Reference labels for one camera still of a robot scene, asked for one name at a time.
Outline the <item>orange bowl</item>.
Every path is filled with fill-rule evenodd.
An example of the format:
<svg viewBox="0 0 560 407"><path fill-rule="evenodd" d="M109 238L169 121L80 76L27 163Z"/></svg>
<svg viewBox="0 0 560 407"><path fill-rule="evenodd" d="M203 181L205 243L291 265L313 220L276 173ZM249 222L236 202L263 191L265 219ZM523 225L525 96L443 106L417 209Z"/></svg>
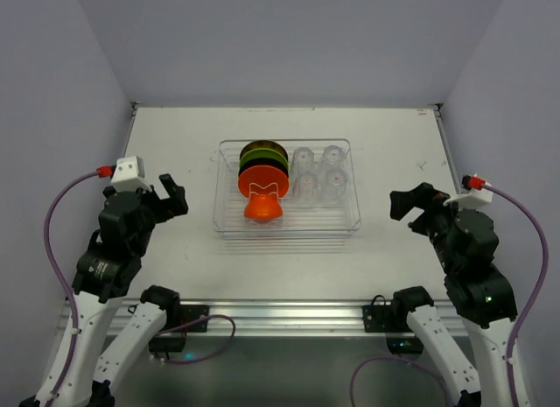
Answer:
<svg viewBox="0 0 560 407"><path fill-rule="evenodd" d="M277 193L252 193L244 209L244 216L251 220L270 221L283 216Z"/></svg>

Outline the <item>orange plate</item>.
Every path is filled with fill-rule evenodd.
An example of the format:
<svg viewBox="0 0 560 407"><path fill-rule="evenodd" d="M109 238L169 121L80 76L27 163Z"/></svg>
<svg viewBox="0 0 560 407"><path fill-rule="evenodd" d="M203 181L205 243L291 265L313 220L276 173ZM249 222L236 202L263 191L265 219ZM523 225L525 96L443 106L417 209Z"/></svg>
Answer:
<svg viewBox="0 0 560 407"><path fill-rule="evenodd" d="M256 165L246 169L238 178L241 194L250 199L280 199L287 194L290 181L287 174L271 165Z"/></svg>

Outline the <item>yellow patterned plate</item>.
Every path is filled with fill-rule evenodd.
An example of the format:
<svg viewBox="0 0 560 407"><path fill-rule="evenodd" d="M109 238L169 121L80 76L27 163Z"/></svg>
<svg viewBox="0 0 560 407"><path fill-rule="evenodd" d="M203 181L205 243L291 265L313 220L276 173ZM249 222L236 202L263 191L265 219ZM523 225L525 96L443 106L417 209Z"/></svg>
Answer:
<svg viewBox="0 0 560 407"><path fill-rule="evenodd" d="M272 140L255 140L246 144L240 152L240 157L242 158L245 154L247 154L250 151L260 150L260 149L273 150L279 154L282 154L285 158L288 157L287 150L285 150L285 148L281 144Z"/></svg>

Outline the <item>black plate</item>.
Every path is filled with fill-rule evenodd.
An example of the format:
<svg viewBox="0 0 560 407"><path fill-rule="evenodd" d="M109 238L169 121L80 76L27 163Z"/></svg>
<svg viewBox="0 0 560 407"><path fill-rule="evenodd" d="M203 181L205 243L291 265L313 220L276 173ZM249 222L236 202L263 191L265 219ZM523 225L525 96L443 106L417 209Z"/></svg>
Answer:
<svg viewBox="0 0 560 407"><path fill-rule="evenodd" d="M261 166L261 165L274 167L274 168L280 170L281 172L283 172L285 175L288 175L288 173L289 173L288 168L286 167L286 164L283 163L283 162L280 162L278 160L275 160L274 158L254 158L254 159L251 159L251 160L245 162L244 164L240 164L238 174L242 175L249 168L252 168L252 167L255 167L255 166Z"/></svg>

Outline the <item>green plate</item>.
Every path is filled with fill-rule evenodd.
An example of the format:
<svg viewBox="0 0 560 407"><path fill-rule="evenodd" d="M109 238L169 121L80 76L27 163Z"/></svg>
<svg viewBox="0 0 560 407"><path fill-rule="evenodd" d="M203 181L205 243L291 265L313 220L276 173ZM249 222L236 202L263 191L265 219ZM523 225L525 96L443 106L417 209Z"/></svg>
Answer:
<svg viewBox="0 0 560 407"><path fill-rule="evenodd" d="M256 159L270 159L281 164L285 168L288 167L288 159L280 152L267 149L267 148L257 148L252 151L245 153L240 159L240 166L244 166L247 163Z"/></svg>

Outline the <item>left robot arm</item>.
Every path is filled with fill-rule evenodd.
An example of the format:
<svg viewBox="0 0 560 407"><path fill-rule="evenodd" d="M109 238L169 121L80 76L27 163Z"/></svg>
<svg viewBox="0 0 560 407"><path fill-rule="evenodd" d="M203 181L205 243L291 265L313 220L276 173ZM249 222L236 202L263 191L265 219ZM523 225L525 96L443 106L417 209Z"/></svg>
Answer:
<svg viewBox="0 0 560 407"><path fill-rule="evenodd" d="M36 395L23 406L111 406L117 385L142 349L166 325L180 318L177 292L152 285L140 298L132 321L109 348L111 322L142 267L154 228L188 212L186 191L170 174L153 186L120 191L107 186L98 228L79 258L73 282L57 277L70 304L70 318L55 359Z"/></svg>

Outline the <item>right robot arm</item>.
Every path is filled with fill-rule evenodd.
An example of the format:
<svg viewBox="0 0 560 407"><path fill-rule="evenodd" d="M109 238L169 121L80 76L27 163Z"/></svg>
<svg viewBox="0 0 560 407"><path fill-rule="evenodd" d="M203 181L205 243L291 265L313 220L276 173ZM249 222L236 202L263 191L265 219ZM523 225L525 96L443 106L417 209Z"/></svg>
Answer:
<svg viewBox="0 0 560 407"><path fill-rule="evenodd" d="M515 327L520 319L513 288L494 266L499 238L494 221L476 210L472 193L455 197L422 183L389 195L391 219L412 209L420 215L409 229L427 237L444 272L447 296L461 318L475 361L469 362L429 293L416 286L397 291L395 319L423 343L455 406L529 406Z"/></svg>

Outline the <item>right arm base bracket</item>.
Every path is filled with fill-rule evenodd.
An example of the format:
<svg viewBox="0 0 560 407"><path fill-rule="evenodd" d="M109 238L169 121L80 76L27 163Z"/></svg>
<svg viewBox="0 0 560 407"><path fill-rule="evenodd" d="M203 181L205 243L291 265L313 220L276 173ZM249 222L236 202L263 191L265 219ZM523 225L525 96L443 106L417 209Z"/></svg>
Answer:
<svg viewBox="0 0 560 407"><path fill-rule="evenodd" d="M392 304L381 294L362 307L362 323L366 333L381 333L388 351L397 356L419 356L424 344L403 320L397 318Z"/></svg>

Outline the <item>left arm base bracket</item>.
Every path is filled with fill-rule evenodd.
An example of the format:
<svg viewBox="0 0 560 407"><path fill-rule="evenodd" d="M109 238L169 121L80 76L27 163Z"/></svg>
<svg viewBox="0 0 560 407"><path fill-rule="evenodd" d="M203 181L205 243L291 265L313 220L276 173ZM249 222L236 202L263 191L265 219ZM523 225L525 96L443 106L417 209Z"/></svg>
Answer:
<svg viewBox="0 0 560 407"><path fill-rule="evenodd" d="M171 318L166 321L162 331L184 325L209 314L208 305L177 305L171 309ZM180 332L166 333L153 337L148 345L148 349L155 357L170 358L172 353L180 353L186 345L188 331L193 333L205 333L207 323L200 323Z"/></svg>

